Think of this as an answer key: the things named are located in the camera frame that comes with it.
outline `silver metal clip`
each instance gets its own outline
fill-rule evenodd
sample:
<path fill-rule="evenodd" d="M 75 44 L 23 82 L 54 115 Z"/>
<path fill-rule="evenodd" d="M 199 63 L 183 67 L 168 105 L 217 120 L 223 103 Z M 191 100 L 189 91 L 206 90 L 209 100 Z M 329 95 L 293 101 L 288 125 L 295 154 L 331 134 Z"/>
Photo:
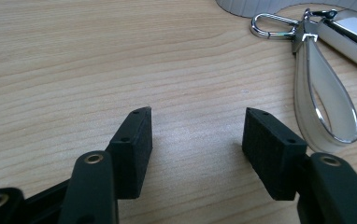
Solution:
<path fill-rule="evenodd" d="M 271 21 L 283 23 L 292 26 L 292 29 L 288 32 L 268 32 L 264 31 L 257 26 L 257 21 L 260 18 L 266 18 Z M 299 25 L 300 21 L 292 20 L 289 18 L 285 17 L 280 17 L 268 13 L 261 13 L 256 15 L 255 17 L 252 18 L 251 20 L 251 32 L 254 35 L 257 35 L 260 38 L 265 38 L 265 39 L 279 39 L 279 40 L 287 40 L 287 39 L 293 39 L 295 37 L 295 29 Z"/>

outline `black clamp jaw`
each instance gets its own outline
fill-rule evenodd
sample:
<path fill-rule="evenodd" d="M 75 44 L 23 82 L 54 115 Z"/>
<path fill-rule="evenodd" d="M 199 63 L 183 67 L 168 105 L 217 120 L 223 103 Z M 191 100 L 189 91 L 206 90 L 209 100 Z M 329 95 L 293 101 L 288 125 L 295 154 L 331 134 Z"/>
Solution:
<path fill-rule="evenodd" d="M 143 107 L 105 151 L 80 156 L 71 179 L 28 199 L 19 189 L 0 189 L 0 224 L 119 223 L 117 200 L 140 196 L 151 151 L 151 108 Z"/>
<path fill-rule="evenodd" d="M 306 154 L 307 143 L 271 114 L 248 108 L 242 149 L 277 201 L 296 192 L 301 223 L 357 223 L 357 174 L 327 153 Z"/>

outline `keychain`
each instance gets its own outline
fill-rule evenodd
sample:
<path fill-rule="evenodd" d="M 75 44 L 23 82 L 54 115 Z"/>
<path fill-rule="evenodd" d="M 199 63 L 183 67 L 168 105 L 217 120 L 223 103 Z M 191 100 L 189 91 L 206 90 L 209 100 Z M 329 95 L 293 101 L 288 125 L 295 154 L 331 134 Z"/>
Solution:
<path fill-rule="evenodd" d="M 291 40 L 296 57 L 294 106 L 298 126 L 314 151 L 337 152 L 357 141 L 357 114 L 354 105 L 316 42 L 318 23 L 310 17 L 333 19 L 337 11 L 310 11 L 301 21 L 272 14 L 258 14 L 251 20 L 251 32 L 261 38 Z M 286 23 L 289 32 L 267 32 L 257 26 L 260 18 Z"/>

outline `wood grain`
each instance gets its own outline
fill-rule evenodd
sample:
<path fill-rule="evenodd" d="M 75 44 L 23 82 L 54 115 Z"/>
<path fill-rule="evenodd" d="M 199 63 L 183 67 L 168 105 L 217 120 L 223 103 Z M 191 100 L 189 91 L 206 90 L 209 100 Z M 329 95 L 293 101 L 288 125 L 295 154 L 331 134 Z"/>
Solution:
<path fill-rule="evenodd" d="M 0 0 L 0 188 L 29 197 L 67 179 L 149 105 L 154 149 L 121 223 L 299 223 L 241 152 L 248 106 L 300 134 L 291 44 L 249 24 L 214 0 Z M 357 65 L 320 47 L 357 108 Z M 357 142 L 337 155 L 357 171 Z"/>

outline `wooden table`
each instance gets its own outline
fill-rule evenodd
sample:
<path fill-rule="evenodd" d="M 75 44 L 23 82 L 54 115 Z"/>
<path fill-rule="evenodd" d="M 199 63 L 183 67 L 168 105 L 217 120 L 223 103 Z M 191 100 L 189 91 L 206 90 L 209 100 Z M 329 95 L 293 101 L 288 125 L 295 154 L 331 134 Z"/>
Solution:
<path fill-rule="evenodd" d="M 241 151 L 246 107 L 300 134 L 291 44 L 249 26 L 214 0 L 0 0 L 0 188 L 29 197 L 60 183 L 149 105 L 154 148 L 121 223 L 299 223 Z M 357 65 L 320 46 L 357 109 Z M 337 156 L 357 172 L 357 142 Z"/>

